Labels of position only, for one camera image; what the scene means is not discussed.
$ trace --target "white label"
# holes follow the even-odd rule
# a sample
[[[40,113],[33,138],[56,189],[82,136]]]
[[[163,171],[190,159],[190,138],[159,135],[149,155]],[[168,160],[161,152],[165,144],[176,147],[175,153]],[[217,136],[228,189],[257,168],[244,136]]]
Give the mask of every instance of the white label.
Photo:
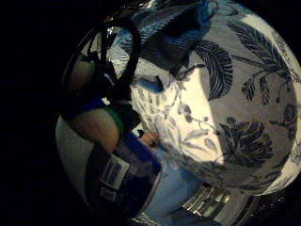
[[[105,187],[102,187],[101,196],[103,196],[104,198],[106,198],[109,201],[113,202],[116,198],[116,191],[110,191],[109,189],[106,189]]]
[[[105,166],[101,181],[118,190],[129,167],[130,164],[112,154]]]

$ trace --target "cloth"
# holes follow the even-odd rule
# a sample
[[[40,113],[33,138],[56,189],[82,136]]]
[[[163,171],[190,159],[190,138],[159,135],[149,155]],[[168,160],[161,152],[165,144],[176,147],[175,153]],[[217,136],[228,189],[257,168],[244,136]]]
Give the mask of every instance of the cloth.
[[[146,8],[133,20],[133,107],[168,158],[228,191],[289,185],[301,169],[301,69],[277,31],[230,0]],[[117,74],[131,41],[121,31],[111,48]]]
[[[175,161],[166,158],[161,148],[156,150],[156,155],[161,161],[163,176],[144,213],[160,226],[220,225],[214,220],[205,220],[182,208],[204,182]]]

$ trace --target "green band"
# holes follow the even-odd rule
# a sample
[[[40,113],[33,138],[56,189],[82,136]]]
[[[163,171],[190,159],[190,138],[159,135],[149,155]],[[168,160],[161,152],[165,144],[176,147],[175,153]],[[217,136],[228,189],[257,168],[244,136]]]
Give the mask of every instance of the green band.
[[[105,110],[107,113],[109,113],[110,116],[114,119],[118,129],[119,129],[119,139],[123,137],[124,134],[124,127],[123,127],[123,122],[120,119],[120,116],[118,113],[116,113],[114,110],[112,110],[110,107],[104,107],[103,110]]]

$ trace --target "floral fabric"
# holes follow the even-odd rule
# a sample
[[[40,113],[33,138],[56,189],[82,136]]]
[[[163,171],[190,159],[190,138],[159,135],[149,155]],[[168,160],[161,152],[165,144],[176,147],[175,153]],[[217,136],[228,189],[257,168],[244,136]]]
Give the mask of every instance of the floral fabric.
[[[131,85],[145,130],[169,158],[227,190],[261,195],[301,169],[301,69],[266,21],[229,0],[147,8],[133,20],[142,54]],[[122,31],[110,57],[130,54]]]

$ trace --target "dark background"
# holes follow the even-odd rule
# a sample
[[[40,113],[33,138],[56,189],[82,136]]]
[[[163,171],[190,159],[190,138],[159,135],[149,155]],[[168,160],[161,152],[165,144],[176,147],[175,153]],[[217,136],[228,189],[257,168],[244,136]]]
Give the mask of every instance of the dark background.
[[[120,225],[96,218],[65,175],[55,147],[59,78],[77,42],[113,1],[9,1],[2,5],[0,225]],[[300,61],[297,0],[240,0],[268,21]],[[301,187],[269,225],[301,225]]]

